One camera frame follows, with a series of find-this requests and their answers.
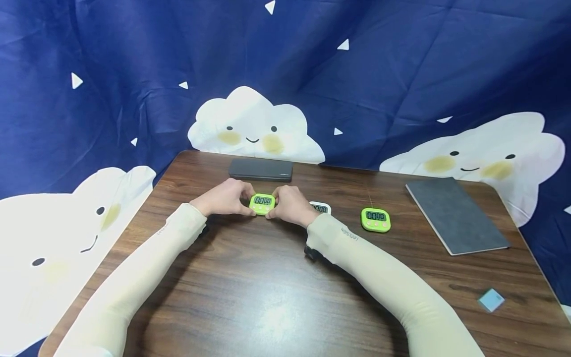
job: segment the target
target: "cartoon cloud face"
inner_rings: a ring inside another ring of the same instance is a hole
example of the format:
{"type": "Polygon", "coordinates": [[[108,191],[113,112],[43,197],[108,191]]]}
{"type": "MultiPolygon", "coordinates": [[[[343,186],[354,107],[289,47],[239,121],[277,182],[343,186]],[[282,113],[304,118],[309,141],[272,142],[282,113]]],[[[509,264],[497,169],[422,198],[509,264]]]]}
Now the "cartoon cloud face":
{"type": "Polygon", "coordinates": [[[539,113],[513,113],[387,159],[380,171],[482,181],[496,189],[518,227],[537,205],[538,185],[565,156],[563,141],[542,133],[539,113]]]}
{"type": "Polygon", "coordinates": [[[307,135],[307,121],[297,107],[272,105],[249,87],[227,99],[215,98],[196,113],[188,140],[200,151],[321,163],[321,147],[307,135]]]}
{"type": "Polygon", "coordinates": [[[108,167],[72,194],[0,200],[0,356],[55,327],[152,190],[155,172],[108,167]]]}

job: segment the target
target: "navy blue backdrop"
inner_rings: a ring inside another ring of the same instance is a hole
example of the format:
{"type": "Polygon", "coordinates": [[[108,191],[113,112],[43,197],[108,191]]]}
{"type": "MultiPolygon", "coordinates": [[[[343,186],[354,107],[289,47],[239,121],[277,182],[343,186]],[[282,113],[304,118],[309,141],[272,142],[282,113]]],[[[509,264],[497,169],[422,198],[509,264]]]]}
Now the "navy blue backdrop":
{"type": "MultiPolygon", "coordinates": [[[[72,192],[103,167],[161,173],[192,148],[198,108],[239,86],[301,109],[327,165],[378,170],[520,111],[571,144],[568,0],[267,2],[1,2],[0,199],[72,192]]],[[[566,157],[521,227],[567,305],[570,180],[566,157]]]]}

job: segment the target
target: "gray power bank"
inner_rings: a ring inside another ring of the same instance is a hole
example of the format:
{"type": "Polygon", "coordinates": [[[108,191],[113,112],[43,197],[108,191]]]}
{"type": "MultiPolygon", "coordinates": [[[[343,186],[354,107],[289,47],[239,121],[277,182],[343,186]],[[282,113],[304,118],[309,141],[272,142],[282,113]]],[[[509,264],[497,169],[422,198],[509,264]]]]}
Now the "gray power bank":
{"type": "Polygon", "coordinates": [[[510,246],[454,178],[413,181],[406,187],[450,255],[510,246]]]}
{"type": "Polygon", "coordinates": [[[228,173],[238,180],[291,182],[293,163],[268,159],[234,159],[228,173]]]}

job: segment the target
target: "fabric backdrop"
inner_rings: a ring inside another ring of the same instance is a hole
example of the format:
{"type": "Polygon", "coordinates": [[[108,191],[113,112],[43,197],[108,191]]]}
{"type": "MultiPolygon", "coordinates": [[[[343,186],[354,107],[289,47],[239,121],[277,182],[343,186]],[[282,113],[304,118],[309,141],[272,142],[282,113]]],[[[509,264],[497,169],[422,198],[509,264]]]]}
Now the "fabric backdrop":
{"type": "Polygon", "coordinates": [[[37,354],[185,149],[489,183],[571,304],[570,22],[568,0],[2,1],[0,356],[37,354]]]}

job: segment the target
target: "green timer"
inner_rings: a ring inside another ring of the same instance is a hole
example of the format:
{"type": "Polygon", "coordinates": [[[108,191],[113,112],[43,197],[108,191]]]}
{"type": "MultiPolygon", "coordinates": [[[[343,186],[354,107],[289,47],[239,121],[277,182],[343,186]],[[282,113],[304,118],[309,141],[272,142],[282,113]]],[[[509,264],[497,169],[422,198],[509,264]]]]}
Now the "green timer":
{"type": "Polygon", "coordinates": [[[276,206],[276,199],[272,195],[255,194],[250,200],[250,208],[258,215],[265,216],[276,206]]]}
{"type": "Polygon", "coordinates": [[[361,225],[368,231],[385,233],[391,229],[391,219],[385,210],[367,207],[361,211],[361,225]]]}

